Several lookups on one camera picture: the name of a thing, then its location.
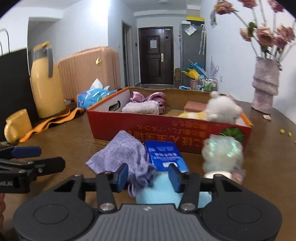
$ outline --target yellow thermos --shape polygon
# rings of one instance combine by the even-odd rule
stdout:
[[[57,64],[49,42],[34,47],[31,86],[40,118],[53,116],[66,109]]]

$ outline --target mug handle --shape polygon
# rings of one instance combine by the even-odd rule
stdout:
[[[11,128],[13,128],[11,122],[7,123],[6,126],[4,127],[4,136],[9,143],[13,143],[17,140],[17,136],[13,136],[11,134],[10,132]]]

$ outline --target purple cloth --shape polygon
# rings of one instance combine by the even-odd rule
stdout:
[[[150,101],[150,100],[154,100],[159,103],[159,113],[160,114],[163,114],[165,112],[165,108],[166,108],[165,93],[155,92],[155,93],[147,96],[146,98],[140,92],[133,91],[133,93],[132,93],[131,102],[133,102],[133,103],[142,103],[142,102]]]
[[[137,190],[153,185],[156,167],[147,160],[144,145],[125,131],[120,131],[103,149],[86,163],[96,174],[115,172],[122,163],[128,165],[128,193],[135,198]]]

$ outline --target pink satin bow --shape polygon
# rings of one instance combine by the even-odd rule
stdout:
[[[166,96],[165,93],[163,92],[155,92],[152,95],[147,96],[146,98],[137,91],[133,91],[132,97],[131,97],[131,102],[133,103],[142,103],[145,101],[150,101],[154,100],[159,103],[159,113],[163,114],[165,112],[166,108]]]

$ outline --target red cardboard box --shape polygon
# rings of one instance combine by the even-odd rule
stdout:
[[[197,154],[201,153],[204,140],[211,134],[230,135],[240,141],[243,147],[247,145],[252,124],[245,114],[241,115],[236,125],[231,125],[168,115],[122,113],[121,109],[130,102],[133,91],[144,96],[164,92],[169,113],[170,110],[182,111],[188,101],[207,103],[210,99],[207,92],[127,87],[87,109],[94,138],[110,141],[119,131],[125,130],[140,141],[171,141],[176,143],[181,152]]]

